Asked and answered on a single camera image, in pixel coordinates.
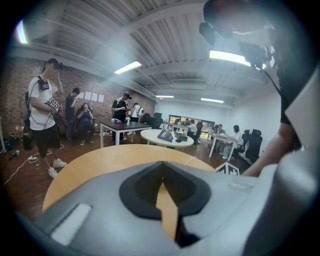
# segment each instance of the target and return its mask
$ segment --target ceiling beam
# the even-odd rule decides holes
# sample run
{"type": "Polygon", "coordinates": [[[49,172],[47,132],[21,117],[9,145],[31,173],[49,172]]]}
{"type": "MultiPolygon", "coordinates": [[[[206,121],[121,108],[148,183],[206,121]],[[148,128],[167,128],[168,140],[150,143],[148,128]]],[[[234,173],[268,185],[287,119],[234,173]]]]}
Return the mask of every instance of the ceiling beam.
{"type": "Polygon", "coordinates": [[[216,89],[206,89],[206,90],[171,89],[171,88],[167,88],[167,89],[164,88],[161,90],[158,87],[155,87],[155,88],[147,87],[147,89],[156,95],[159,95],[159,94],[169,94],[169,95],[178,94],[178,95],[197,95],[197,96],[203,96],[203,97],[216,97],[216,96],[233,97],[233,98],[241,98],[242,97],[242,94],[239,90],[228,89],[228,88],[219,88],[219,87],[217,87],[216,89]]]}
{"type": "MultiPolygon", "coordinates": [[[[51,1],[48,7],[47,18],[55,22],[61,22],[65,14],[67,2],[68,0],[51,1]]],[[[50,46],[57,46],[60,26],[53,23],[48,23],[47,25],[48,31],[51,31],[47,35],[47,43],[50,46]]]]}
{"type": "Polygon", "coordinates": [[[129,81],[125,77],[121,79],[114,80],[114,77],[110,76],[110,72],[107,67],[95,63],[94,61],[87,59],[81,55],[78,55],[74,52],[63,50],[54,46],[41,45],[41,44],[28,44],[20,45],[19,47],[14,47],[8,52],[8,57],[21,57],[21,58],[30,58],[36,60],[47,61],[52,57],[58,59],[59,62],[63,62],[65,66],[72,67],[78,70],[88,72],[90,74],[102,77],[106,79],[105,83],[115,83],[121,86],[130,88],[135,92],[138,92],[152,100],[155,100],[155,94],[149,90],[143,88],[137,83],[129,81]]]}
{"type": "MultiPolygon", "coordinates": [[[[143,68],[143,72],[148,76],[154,76],[157,74],[165,73],[179,73],[179,72],[199,72],[199,73],[220,73],[227,76],[237,76],[239,79],[244,81],[250,81],[258,84],[265,84],[266,80],[262,73],[258,70],[253,70],[248,66],[241,66],[239,64],[237,70],[232,70],[230,65],[227,68],[225,65],[227,63],[222,63],[222,60],[213,61],[183,61],[183,62],[173,62],[160,64],[156,66],[150,66],[143,68]]],[[[128,79],[136,79],[143,76],[143,74],[130,72],[126,74],[128,79]]]]}

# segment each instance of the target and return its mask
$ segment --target black shorts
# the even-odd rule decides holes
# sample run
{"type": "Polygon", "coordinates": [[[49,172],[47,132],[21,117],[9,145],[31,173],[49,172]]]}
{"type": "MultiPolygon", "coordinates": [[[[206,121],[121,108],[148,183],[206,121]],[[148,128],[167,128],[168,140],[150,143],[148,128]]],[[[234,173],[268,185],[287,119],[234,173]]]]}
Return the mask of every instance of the black shorts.
{"type": "Polygon", "coordinates": [[[60,148],[58,126],[56,124],[44,130],[31,130],[31,132],[42,158],[46,157],[49,148],[60,148]]]}

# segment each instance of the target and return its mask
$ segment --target brick wall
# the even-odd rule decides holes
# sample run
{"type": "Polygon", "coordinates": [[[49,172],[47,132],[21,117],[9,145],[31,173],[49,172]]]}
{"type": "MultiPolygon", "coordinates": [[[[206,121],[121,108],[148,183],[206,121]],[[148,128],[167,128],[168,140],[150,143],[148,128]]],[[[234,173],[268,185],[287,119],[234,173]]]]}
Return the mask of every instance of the brick wall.
{"type": "MultiPolygon", "coordinates": [[[[41,75],[43,66],[43,61],[29,58],[10,57],[5,61],[0,80],[0,117],[5,136],[8,133],[15,133],[16,126],[24,125],[20,108],[23,104],[21,96],[28,90],[30,81],[41,75]]],[[[63,108],[67,95],[72,92],[74,87],[79,87],[81,92],[88,91],[104,95],[104,102],[78,99],[75,104],[75,111],[77,111],[84,102],[88,102],[96,123],[105,118],[111,118],[113,101],[122,96],[125,91],[132,95],[132,100],[128,101],[129,108],[138,102],[144,108],[145,113],[154,114],[155,101],[129,88],[109,84],[105,78],[100,76],[65,66],[60,71],[60,80],[63,85],[63,94],[57,93],[55,100],[63,105],[63,108]]]]}

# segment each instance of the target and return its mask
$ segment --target white wall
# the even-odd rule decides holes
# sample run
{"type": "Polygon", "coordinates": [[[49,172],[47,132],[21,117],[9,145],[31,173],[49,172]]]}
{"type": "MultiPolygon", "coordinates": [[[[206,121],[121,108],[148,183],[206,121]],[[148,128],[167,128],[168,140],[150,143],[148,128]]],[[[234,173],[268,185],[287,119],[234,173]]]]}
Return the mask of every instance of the white wall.
{"type": "Polygon", "coordinates": [[[162,119],[169,121],[169,115],[189,117],[215,122],[225,126],[227,109],[206,104],[162,101],[156,107],[156,112],[162,113],[162,119]]]}
{"type": "Polygon", "coordinates": [[[259,95],[249,95],[243,103],[234,107],[229,114],[229,127],[239,125],[240,131],[257,129],[261,131],[260,154],[276,134],[281,117],[281,98],[272,87],[259,95]]]}

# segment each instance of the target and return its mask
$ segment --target ceiling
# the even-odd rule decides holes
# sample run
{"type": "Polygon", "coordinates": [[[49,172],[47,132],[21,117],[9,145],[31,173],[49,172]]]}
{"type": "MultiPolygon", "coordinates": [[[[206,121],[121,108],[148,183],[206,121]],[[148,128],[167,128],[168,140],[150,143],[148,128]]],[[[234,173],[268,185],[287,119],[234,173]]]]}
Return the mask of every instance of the ceiling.
{"type": "Polygon", "coordinates": [[[54,54],[148,97],[179,101],[224,100],[233,106],[268,83],[258,70],[210,59],[210,50],[242,55],[238,42],[270,45],[263,29],[214,46],[199,33],[206,0],[55,0],[42,2],[23,20],[28,44],[16,50],[54,54]],[[138,60],[142,67],[114,71],[138,60]]]}

